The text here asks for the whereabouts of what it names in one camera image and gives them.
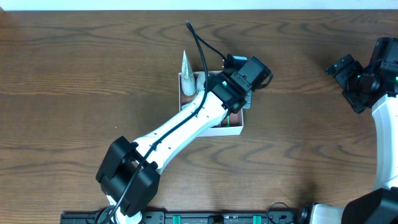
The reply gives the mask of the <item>clear bottle blue liquid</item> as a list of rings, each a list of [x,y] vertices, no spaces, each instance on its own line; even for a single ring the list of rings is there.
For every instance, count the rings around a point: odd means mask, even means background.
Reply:
[[[206,75],[204,73],[200,73],[196,80],[197,93],[205,89],[205,81],[206,81]]]

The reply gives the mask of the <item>white cream tube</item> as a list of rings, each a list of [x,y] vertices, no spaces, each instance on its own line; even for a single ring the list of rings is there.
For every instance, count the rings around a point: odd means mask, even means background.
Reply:
[[[182,58],[181,87],[186,96],[193,96],[196,93],[196,80],[185,51]]]

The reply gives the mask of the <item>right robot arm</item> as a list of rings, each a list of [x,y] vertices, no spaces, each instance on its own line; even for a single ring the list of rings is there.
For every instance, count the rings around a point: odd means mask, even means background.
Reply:
[[[377,167],[374,189],[345,207],[314,203],[302,210],[300,223],[397,223],[397,39],[377,39],[369,64],[350,54],[325,70],[342,88],[357,114],[371,109],[376,127]]]

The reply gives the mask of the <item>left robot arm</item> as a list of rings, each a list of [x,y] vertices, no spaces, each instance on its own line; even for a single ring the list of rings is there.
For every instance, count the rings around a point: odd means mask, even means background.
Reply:
[[[141,210],[157,193],[167,164],[204,130],[238,113],[249,92],[269,85],[273,74],[256,57],[234,59],[216,75],[204,73],[204,89],[159,128],[133,142],[124,136],[111,143],[96,174],[111,202],[103,223],[139,223]]]

